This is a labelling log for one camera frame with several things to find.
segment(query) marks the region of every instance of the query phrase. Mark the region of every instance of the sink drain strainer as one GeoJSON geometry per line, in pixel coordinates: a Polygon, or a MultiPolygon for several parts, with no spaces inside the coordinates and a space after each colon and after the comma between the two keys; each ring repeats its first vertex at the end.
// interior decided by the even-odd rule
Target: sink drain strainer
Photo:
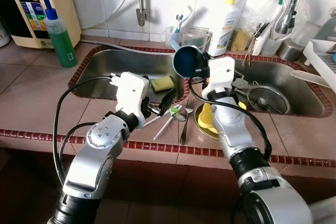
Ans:
{"type": "Polygon", "coordinates": [[[290,111],[288,99],[276,89],[255,86],[247,93],[247,100],[257,111],[287,114],[290,111]]]}

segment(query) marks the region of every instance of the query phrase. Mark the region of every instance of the black cable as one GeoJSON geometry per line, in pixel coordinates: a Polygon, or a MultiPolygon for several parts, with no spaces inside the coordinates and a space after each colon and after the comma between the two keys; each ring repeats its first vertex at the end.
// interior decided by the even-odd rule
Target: black cable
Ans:
{"type": "Polygon", "coordinates": [[[228,108],[231,108],[231,109],[234,109],[234,110],[238,110],[238,111],[243,112],[244,114],[248,115],[251,118],[253,124],[255,125],[255,127],[259,131],[260,135],[264,139],[264,144],[265,144],[264,158],[266,160],[269,160],[269,158],[271,156],[271,153],[272,153],[272,145],[267,138],[266,131],[265,131],[263,125],[261,124],[261,122],[252,113],[250,113],[247,110],[244,110],[243,108],[241,108],[239,106],[235,106],[233,104],[229,104],[229,103],[225,103],[225,102],[211,101],[211,100],[208,100],[208,99],[204,99],[203,97],[200,97],[198,94],[196,94],[195,90],[193,89],[192,79],[193,78],[191,77],[188,80],[190,91],[200,101],[210,103],[210,104],[213,104],[213,105],[225,106],[225,107],[228,107],[228,108]]]}
{"type": "Polygon", "coordinates": [[[67,144],[69,138],[71,137],[71,135],[79,128],[82,128],[84,126],[90,126],[90,125],[94,125],[95,123],[81,123],[81,124],[78,124],[76,125],[75,127],[73,127],[69,132],[68,134],[65,136],[62,144],[61,144],[61,147],[59,149],[59,154],[58,154],[58,157],[59,157],[59,162],[61,164],[61,169],[62,169],[62,172],[63,174],[65,175],[65,171],[64,171],[64,165],[63,165],[63,151],[64,151],[64,148],[65,148],[65,145],[67,144]]]}
{"type": "Polygon", "coordinates": [[[57,155],[57,126],[58,126],[58,117],[59,117],[59,111],[61,109],[62,101],[67,96],[67,94],[69,94],[72,90],[74,90],[78,86],[81,86],[81,85],[83,85],[87,82],[90,82],[90,81],[95,81],[95,80],[100,80],[100,79],[111,80],[112,78],[110,76],[98,76],[98,77],[93,77],[91,79],[87,79],[85,81],[79,82],[79,83],[75,84],[74,86],[72,86],[71,88],[69,88],[67,91],[65,91],[64,94],[58,100],[57,107],[56,107],[55,120],[54,120],[54,129],[52,131],[52,134],[53,134],[53,136],[52,136],[52,139],[53,139],[52,152],[53,153],[52,154],[53,154],[53,157],[54,157],[56,173],[57,173],[58,179],[59,179],[60,183],[62,184],[62,186],[64,184],[65,177],[64,177],[64,173],[62,172],[62,169],[61,169],[59,156],[57,155]]]}
{"type": "Polygon", "coordinates": [[[240,196],[238,200],[235,203],[235,206],[233,207],[232,211],[230,212],[230,224],[235,224],[236,221],[236,212],[242,207],[242,200],[243,197],[240,196]]]}

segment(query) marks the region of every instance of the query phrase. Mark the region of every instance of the blue bottle cap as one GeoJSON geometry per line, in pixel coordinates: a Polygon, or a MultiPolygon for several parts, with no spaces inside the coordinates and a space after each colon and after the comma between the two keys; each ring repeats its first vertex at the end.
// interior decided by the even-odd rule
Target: blue bottle cap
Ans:
{"type": "Polygon", "coordinates": [[[47,18],[50,20],[58,19],[57,12],[55,8],[45,10],[47,18]]]}

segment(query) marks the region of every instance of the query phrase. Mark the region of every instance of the double sink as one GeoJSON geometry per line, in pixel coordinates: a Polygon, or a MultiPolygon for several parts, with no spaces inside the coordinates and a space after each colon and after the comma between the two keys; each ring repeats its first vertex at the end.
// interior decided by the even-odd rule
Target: double sink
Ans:
{"type": "MultiPolygon", "coordinates": [[[[95,53],[78,81],[83,81],[95,76],[106,76],[110,73],[121,74],[128,71],[149,80],[163,76],[171,76],[177,90],[176,100],[184,94],[184,80],[173,69],[173,55],[150,55],[131,51],[107,49],[95,53]]],[[[307,82],[292,77],[289,73],[293,68],[288,65],[269,61],[251,61],[243,65],[242,60],[236,60],[235,69],[242,73],[244,79],[252,85],[257,81],[259,85],[269,86],[281,92],[289,101],[291,110],[289,114],[303,116],[322,116],[324,105],[310,88],[307,82]]],[[[116,99],[117,88],[106,82],[93,82],[78,87],[78,95],[87,98],[116,99]]],[[[155,93],[149,87],[147,96],[150,102],[160,103],[167,91],[155,93]]]]}

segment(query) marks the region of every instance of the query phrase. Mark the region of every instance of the blue cup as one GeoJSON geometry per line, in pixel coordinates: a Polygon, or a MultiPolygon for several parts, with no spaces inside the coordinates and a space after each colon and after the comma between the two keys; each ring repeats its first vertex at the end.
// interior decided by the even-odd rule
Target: blue cup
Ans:
{"type": "Polygon", "coordinates": [[[173,68],[183,78],[191,78],[197,69],[207,67],[208,59],[196,46],[180,46],[175,40],[170,40],[175,49],[173,68]]]}

